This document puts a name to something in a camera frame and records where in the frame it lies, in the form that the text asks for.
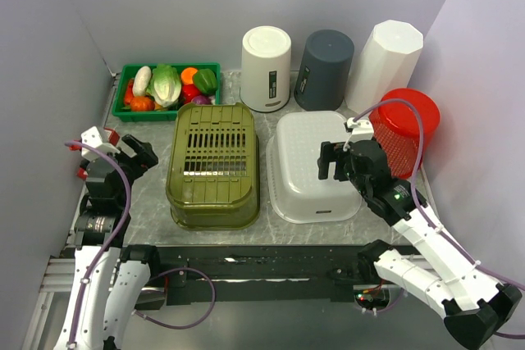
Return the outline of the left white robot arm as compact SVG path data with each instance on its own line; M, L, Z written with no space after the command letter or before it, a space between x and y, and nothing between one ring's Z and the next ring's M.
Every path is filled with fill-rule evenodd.
M131 187L158 164L150 143L93 126L68 147L80 150L87 193L74 226L75 271L57 349L119 349L144 286L162 276L158 250L124 246Z

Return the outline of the large white faceted container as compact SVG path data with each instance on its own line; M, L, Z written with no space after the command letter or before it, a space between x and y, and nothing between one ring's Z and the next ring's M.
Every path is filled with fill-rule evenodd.
M392 89L407 87L423 43L423 34L407 22L386 20L375 25L351 67L346 106L362 112Z

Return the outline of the dark grey round bucket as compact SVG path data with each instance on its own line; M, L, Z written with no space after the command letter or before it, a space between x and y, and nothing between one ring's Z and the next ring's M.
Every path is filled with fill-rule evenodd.
M294 88L295 101L306 111L335 111L344 100L354 43L338 30L310 34Z

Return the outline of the white round bucket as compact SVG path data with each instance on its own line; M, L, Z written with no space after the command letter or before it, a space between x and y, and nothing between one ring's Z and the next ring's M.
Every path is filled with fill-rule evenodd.
M258 26L242 39L240 99L257 112L281 109L290 99L291 38L275 26Z

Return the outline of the olive green rectangular basket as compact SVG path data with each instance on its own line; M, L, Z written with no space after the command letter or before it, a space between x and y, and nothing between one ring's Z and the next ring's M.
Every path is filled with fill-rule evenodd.
M247 106L179 110L166 196L172 219L186 230L242 230L257 220L259 141Z

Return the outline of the white perforated rectangular basket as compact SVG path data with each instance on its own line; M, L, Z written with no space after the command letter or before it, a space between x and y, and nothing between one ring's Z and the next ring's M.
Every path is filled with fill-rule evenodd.
M273 210L297 225L348 220L362 198L350 182L318 178L321 143L346 140L346 118L335 111L293 112L276 124L266 147Z

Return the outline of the red mesh basket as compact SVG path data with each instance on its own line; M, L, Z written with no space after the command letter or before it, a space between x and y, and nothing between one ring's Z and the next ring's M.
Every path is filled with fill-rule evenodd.
M382 99L393 98L410 102L418 110L423 127L423 146L426 147L441 121L438 106L425 93L415 89L393 89ZM419 145L418 122L412 110L403 103L390 103L374 109L369 120L376 140L386 152L392 175L409 178Z

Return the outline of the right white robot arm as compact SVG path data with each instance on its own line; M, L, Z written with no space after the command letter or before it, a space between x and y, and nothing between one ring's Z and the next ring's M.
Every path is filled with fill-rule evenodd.
M407 180L394 177L375 140L323 142L318 177L349 181L371 211L405 237L430 264L427 271L381 240L359 255L358 273L368 283L399 285L428 305L449 334L466 349L479 349L513 315L522 299L518 286L498 280L469 261L452 243L425 198Z

